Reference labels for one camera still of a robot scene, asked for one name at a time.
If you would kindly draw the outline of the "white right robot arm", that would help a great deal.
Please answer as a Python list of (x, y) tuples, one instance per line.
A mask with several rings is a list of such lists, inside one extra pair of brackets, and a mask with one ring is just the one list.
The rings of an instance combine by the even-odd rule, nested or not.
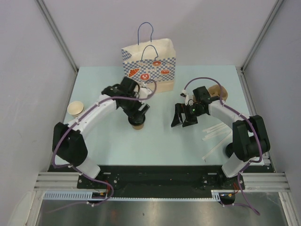
[(228, 189), (234, 183), (234, 176), (242, 172), (247, 164), (261, 162), (262, 155), (270, 150), (263, 118), (237, 112), (219, 96), (211, 96), (204, 86), (194, 89), (192, 96), (182, 90), (181, 96), (185, 101), (175, 104), (171, 127), (195, 125), (199, 116), (207, 114), (232, 130), (232, 142), (225, 149), (229, 159), (222, 165), (222, 174), (217, 177), (218, 186)]

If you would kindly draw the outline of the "single brown paper cup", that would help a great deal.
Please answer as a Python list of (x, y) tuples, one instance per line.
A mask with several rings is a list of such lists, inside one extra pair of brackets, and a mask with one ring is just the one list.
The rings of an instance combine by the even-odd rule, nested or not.
[(144, 127), (144, 124), (139, 124), (139, 125), (132, 125), (133, 129), (135, 130), (141, 130)]

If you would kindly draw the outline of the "single black cup lid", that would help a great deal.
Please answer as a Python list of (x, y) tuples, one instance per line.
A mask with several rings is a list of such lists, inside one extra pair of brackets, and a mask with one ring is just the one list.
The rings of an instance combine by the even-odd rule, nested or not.
[(142, 124), (144, 124), (145, 122), (145, 115), (138, 115), (137, 117), (129, 117), (128, 116), (128, 122), (132, 125), (132, 126), (140, 126)]

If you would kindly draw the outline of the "blue checkered paper bag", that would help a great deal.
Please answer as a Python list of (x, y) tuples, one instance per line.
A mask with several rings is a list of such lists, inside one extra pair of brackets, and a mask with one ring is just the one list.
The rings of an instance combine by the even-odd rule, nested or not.
[[(140, 28), (148, 24), (151, 27), (149, 40), (140, 41)], [(176, 51), (171, 39), (152, 38), (154, 29), (151, 23), (144, 22), (137, 29), (137, 43), (121, 49), (123, 69), (126, 77), (137, 83), (146, 83), (153, 79), (157, 83), (157, 93), (174, 89)]]

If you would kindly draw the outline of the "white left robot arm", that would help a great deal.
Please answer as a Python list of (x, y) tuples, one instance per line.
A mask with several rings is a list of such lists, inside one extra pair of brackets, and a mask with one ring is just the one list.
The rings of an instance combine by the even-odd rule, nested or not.
[(142, 126), (149, 109), (145, 101), (155, 92), (146, 83), (138, 84), (129, 77), (124, 77), (119, 84), (106, 87), (98, 100), (78, 117), (67, 124), (59, 122), (55, 125), (52, 165), (61, 168), (55, 162), (58, 156), (67, 162), (66, 167), (87, 175), (87, 182), (93, 188), (101, 187), (104, 177), (100, 174), (100, 167), (88, 156), (86, 138), (97, 123), (119, 108), (127, 115), (132, 126)]

